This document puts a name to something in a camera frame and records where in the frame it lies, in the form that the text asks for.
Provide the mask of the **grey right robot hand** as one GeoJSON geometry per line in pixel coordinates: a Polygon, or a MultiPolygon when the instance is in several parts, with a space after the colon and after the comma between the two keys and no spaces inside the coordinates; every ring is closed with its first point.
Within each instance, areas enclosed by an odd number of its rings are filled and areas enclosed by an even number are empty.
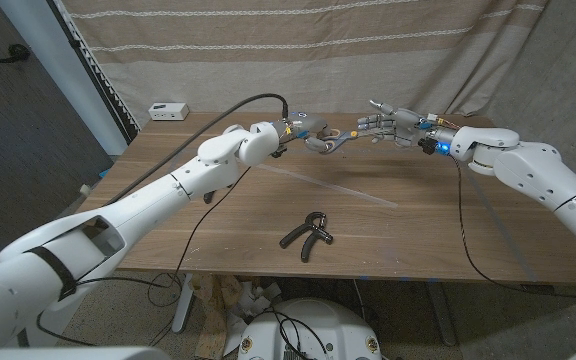
{"type": "Polygon", "coordinates": [[[372,137],[373,143],[392,141],[402,147],[450,144],[460,129],[436,114],[424,116],[376,100],[371,100],[370,105],[378,113],[359,118],[357,132],[359,137],[372,137]]]}

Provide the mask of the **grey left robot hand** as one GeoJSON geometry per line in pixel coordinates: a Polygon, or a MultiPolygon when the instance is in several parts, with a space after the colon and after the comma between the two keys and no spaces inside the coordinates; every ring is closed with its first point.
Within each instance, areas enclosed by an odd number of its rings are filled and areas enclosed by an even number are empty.
{"type": "Polygon", "coordinates": [[[330,153],[333,151],[333,138],[340,134],[337,129],[329,127],[323,117],[303,112],[291,113],[274,126],[279,135],[278,149],[281,151],[287,148],[289,142],[301,140],[311,151],[330,153]]]}

